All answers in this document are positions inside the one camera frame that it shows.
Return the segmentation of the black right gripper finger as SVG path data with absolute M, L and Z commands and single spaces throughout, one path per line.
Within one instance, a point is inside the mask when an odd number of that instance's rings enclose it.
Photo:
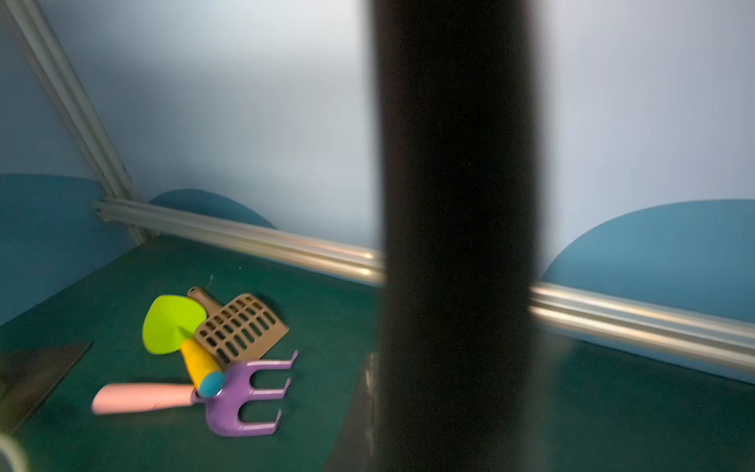
M 379 354 L 370 353 L 324 471 L 375 471 L 379 417 Z

